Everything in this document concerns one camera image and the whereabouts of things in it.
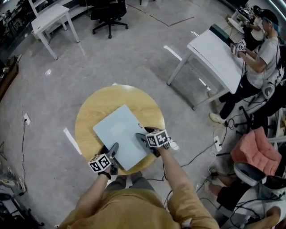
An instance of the white desk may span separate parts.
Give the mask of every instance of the white desk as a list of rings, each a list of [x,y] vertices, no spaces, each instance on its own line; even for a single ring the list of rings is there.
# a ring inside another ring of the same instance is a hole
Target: white desk
[[[37,17],[35,20],[32,21],[32,27],[34,30],[34,33],[39,36],[47,50],[50,52],[50,54],[54,57],[55,60],[58,59],[57,55],[54,53],[54,51],[50,48],[47,40],[43,36],[43,31],[46,30],[49,26],[54,24],[56,21],[63,19],[64,16],[67,17],[68,24],[71,27],[71,31],[73,35],[76,38],[76,42],[80,42],[75,27],[73,27],[70,15],[68,13],[69,8],[66,8],[62,5],[56,4],[53,7],[46,10],[44,13],[42,13],[39,17]],[[62,22],[63,28],[67,30],[67,27],[65,26],[64,22]]]
[[[183,68],[186,61],[191,57],[197,59],[224,87],[222,91],[217,92],[192,108],[195,110],[198,106],[207,104],[227,92],[235,93],[241,79],[242,59],[235,57],[230,47],[219,39],[210,30],[205,31],[188,44],[187,52],[179,63],[167,84],[170,85],[179,71]]]

